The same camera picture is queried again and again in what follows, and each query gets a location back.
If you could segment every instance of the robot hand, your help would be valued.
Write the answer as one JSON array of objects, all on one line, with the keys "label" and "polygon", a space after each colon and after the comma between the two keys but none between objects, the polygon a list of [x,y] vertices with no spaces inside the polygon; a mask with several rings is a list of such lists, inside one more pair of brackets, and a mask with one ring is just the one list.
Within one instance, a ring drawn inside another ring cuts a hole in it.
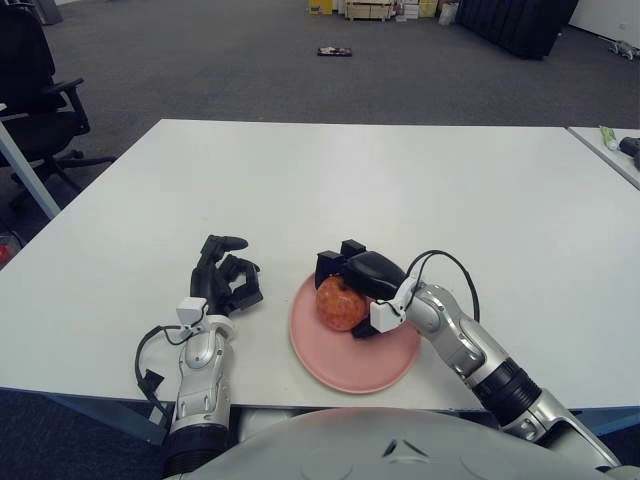
[{"label": "robot hand", "polygon": [[[227,254],[247,245],[241,238],[210,235],[191,274],[191,296],[177,308],[181,325],[157,326],[138,345],[135,358],[138,386],[169,423],[169,410],[155,396],[163,377],[149,370],[143,377],[140,355],[145,343],[160,332],[172,345],[185,344],[178,363],[180,390],[165,440],[167,458],[163,478],[191,472],[228,448],[231,402],[225,364],[228,361],[228,342],[234,335],[228,315],[262,300],[258,266]],[[241,274],[245,283],[231,288],[231,283]],[[174,332],[173,339],[169,331]]]},{"label": "robot hand", "polygon": [[[455,298],[438,285],[421,281],[426,262],[444,255],[464,273],[474,305],[468,317]],[[424,259],[420,268],[417,263]],[[446,252],[420,255],[405,274],[393,262],[353,240],[343,242],[340,254],[318,254],[316,285],[331,274],[377,299],[370,316],[354,328],[354,336],[369,336],[412,323],[442,360],[495,415],[501,429],[516,437],[560,452],[572,460],[597,467],[617,467],[615,455],[547,390],[540,389],[479,323],[475,286],[462,264]]]}]

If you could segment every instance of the green object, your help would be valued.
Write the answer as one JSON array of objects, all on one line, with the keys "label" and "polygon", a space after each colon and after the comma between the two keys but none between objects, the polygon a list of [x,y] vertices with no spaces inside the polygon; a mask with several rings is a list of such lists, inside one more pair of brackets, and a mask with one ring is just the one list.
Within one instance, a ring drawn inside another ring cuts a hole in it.
[{"label": "green object", "polygon": [[618,140],[616,139],[616,134],[613,131],[613,128],[603,127],[601,125],[600,132],[602,133],[602,141],[607,148],[612,151],[618,150]]}]

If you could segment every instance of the chair armrest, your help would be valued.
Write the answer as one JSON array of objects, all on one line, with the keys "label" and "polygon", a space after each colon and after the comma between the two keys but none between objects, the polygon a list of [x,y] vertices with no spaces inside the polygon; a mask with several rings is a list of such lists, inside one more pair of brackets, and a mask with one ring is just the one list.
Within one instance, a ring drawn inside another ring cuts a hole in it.
[{"label": "chair armrest", "polygon": [[76,78],[70,82],[59,82],[51,87],[45,88],[42,93],[44,95],[59,95],[61,93],[65,93],[69,98],[69,102],[71,103],[71,107],[73,107],[74,112],[80,117],[80,133],[87,133],[91,127],[89,126],[89,119],[87,118],[87,114],[84,111],[84,107],[82,106],[82,102],[80,102],[80,98],[78,97],[78,92],[76,92],[76,87],[80,85],[84,80],[82,78]]},{"label": "chair armrest", "polygon": [[44,95],[55,95],[57,93],[69,93],[71,90],[75,90],[78,85],[80,85],[84,80],[82,78],[76,78],[75,80],[71,80],[70,82],[59,82],[50,87],[45,88],[42,93]]}]

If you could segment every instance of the pink plate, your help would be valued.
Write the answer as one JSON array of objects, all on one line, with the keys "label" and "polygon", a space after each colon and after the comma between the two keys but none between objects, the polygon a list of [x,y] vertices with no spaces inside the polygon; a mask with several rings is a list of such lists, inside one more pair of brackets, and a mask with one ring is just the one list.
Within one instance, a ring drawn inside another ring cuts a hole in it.
[{"label": "pink plate", "polygon": [[420,336],[408,324],[365,340],[326,327],[316,310],[313,276],[296,294],[289,335],[311,375],[348,393],[372,393],[390,387],[411,368],[420,349]]}]

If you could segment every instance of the wall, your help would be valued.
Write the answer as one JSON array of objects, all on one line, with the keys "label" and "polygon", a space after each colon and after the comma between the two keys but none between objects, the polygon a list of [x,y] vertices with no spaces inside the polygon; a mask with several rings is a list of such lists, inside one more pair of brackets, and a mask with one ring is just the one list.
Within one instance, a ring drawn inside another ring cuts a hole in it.
[{"label": "wall", "polygon": [[570,23],[640,47],[640,0],[580,0]]}]

